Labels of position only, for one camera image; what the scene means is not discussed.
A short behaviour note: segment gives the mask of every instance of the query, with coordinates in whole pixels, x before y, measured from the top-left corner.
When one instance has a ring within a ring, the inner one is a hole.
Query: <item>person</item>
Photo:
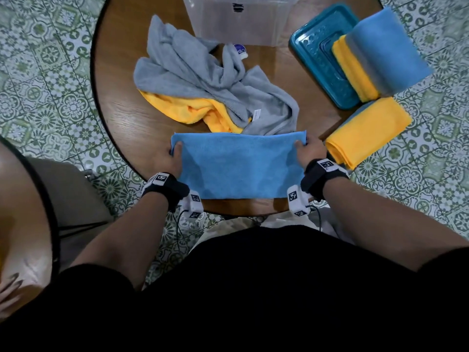
[[[181,148],[158,153],[155,171],[179,177]],[[326,158],[318,139],[296,149],[303,168]],[[174,201],[168,192],[149,191],[0,331],[83,336],[79,331],[106,327],[128,336],[137,326],[158,334],[176,326],[197,333],[297,326],[320,338],[321,331],[415,331],[424,322],[447,323],[463,291],[469,242],[343,176],[321,185],[355,244],[302,225],[255,226],[206,239],[141,291]],[[44,317],[47,323],[38,323]]]

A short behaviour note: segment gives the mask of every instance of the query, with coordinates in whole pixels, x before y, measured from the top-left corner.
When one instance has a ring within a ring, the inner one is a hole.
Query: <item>teal plastic tray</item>
[[[349,33],[358,18],[344,4],[335,4],[298,29],[290,46],[313,74],[338,108],[348,110],[360,103],[341,66],[332,53],[332,44]]]

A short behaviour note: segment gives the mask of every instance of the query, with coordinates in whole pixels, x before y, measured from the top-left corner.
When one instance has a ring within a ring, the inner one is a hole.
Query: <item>floor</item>
[[[91,39],[104,1],[0,0],[0,131],[24,155],[93,169],[93,185],[118,216],[138,200],[143,181],[110,142],[91,94]],[[434,74],[396,95],[412,124],[353,179],[469,238],[469,0],[381,3],[401,18]],[[169,214],[147,282],[222,219],[181,218],[176,234]]]

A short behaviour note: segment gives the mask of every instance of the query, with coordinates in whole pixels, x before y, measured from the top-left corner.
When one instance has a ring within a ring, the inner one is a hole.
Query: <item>black shirt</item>
[[[315,336],[415,329],[428,318],[441,321],[458,301],[468,252],[451,251],[415,273],[306,226],[254,227],[201,243],[141,292],[112,269],[69,268],[0,332],[181,324],[192,331],[299,326]]]

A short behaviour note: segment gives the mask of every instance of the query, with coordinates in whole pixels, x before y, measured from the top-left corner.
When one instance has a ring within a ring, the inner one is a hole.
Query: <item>black wrist strap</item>
[[[159,192],[160,194],[163,194],[168,200],[168,211],[171,211],[172,213],[176,211],[176,206],[182,199],[177,192],[167,186],[152,184],[145,189],[142,196],[149,192]]]
[[[347,174],[340,170],[326,172],[317,162],[319,159],[313,159],[306,166],[304,178],[301,181],[301,190],[313,195],[317,201],[324,200],[323,189],[328,180],[337,177],[349,178]]]

